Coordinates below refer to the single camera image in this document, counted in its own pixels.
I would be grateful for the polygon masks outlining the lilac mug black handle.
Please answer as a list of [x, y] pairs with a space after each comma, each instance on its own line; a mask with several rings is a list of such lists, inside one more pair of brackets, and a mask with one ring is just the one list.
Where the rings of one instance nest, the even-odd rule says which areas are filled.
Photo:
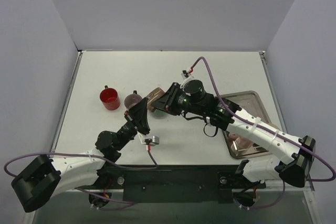
[[134, 105], [139, 103], [142, 100], [142, 97], [138, 94], [137, 90], [134, 90], [132, 94], [129, 94], [124, 100], [124, 106], [128, 110]]

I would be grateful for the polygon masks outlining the red mug black handle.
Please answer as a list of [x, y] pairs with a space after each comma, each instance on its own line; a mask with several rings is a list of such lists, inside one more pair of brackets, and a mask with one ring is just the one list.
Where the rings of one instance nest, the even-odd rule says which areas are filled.
[[104, 86], [99, 95], [100, 101], [107, 110], [114, 111], [120, 106], [119, 94], [114, 88]]

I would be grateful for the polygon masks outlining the brown ribbed mug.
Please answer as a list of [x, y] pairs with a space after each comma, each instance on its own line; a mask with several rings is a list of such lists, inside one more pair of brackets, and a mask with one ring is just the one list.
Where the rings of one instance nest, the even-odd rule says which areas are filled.
[[160, 97], [162, 97], [165, 94], [165, 91], [162, 90], [160, 87], [155, 88], [152, 90], [147, 96], [147, 109], [150, 112], [155, 112], [155, 108], [152, 106], [152, 102], [156, 101]]

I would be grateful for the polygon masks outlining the teal green mug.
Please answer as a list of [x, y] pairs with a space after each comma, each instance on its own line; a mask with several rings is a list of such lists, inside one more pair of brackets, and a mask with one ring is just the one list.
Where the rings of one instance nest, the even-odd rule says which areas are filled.
[[160, 110], [155, 110], [154, 112], [151, 113], [152, 116], [156, 119], [161, 119], [161, 118], [164, 118], [166, 116], [166, 113], [165, 112], [162, 112]]

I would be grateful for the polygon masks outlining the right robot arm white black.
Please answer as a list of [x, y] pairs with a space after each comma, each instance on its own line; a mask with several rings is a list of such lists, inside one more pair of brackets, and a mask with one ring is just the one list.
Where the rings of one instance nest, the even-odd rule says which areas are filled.
[[315, 139], [277, 130], [238, 104], [207, 93], [199, 80], [191, 80], [183, 87], [173, 83], [151, 105], [170, 115], [198, 115], [205, 123], [244, 137], [272, 153], [269, 159], [242, 161], [234, 175], [237, 185], [246, 187], [260, 180], [281, 179], [291, 186], [305, 186], [313, 163]]

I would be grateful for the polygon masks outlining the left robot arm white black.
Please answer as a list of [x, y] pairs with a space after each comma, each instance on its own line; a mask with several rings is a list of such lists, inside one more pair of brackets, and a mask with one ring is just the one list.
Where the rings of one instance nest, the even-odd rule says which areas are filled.
[[147, 102], [143, 98], [125, 111], [126, 123], [117, 132], [101, 132], [92, 150], [80, 154], [35, 154], [35, 159], [11, 183], [24, 211], [33, 212], [52, 196], [76, 187], [104, 187], [108, 182], [107, 173], [101, 171], [104, 165], [114, 165], [120, 151], [137, 134], [149, 134]]

